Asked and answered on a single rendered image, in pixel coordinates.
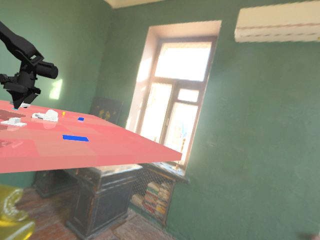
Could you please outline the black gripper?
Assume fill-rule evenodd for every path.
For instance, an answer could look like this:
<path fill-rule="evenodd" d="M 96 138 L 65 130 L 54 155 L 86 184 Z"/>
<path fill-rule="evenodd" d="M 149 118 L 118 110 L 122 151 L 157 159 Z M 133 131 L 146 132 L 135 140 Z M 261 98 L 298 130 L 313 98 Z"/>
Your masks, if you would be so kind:
<path fill-rule="evenodd" d="M 17 75 L 17 84 L 6 82 L 3 86 L 3 89 L 6 89 L 12 95 L 14 109 L 18 109 L 22 102 L 31 104 L 38 94 L 41 93 L 41 90 L 35 86 L 35 82 L 38 80 L 37 75 L 20 70 L 19 73 L 17 72 Z"/>

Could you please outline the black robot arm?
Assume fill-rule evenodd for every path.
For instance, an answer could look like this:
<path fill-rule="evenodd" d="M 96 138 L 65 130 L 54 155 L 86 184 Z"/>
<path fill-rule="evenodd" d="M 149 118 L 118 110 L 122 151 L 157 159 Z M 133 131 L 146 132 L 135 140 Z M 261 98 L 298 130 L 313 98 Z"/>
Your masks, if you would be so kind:
<path fill-rule="evenodd" d="M 25 38 L 13 33 L 6 25 L 0 22 L 0 40 L 17 59 L 21 60 L 20 71 L 56 79 L 58 76 L 58 68 L 53 63 L 43 61 L 45 59 L 42 54 Z M 32 59 L 32 56 L 36 56 Z M 0 84 L 14 83 L 17 84 L 18 74 L 7 76 L 0 74 Z"/>

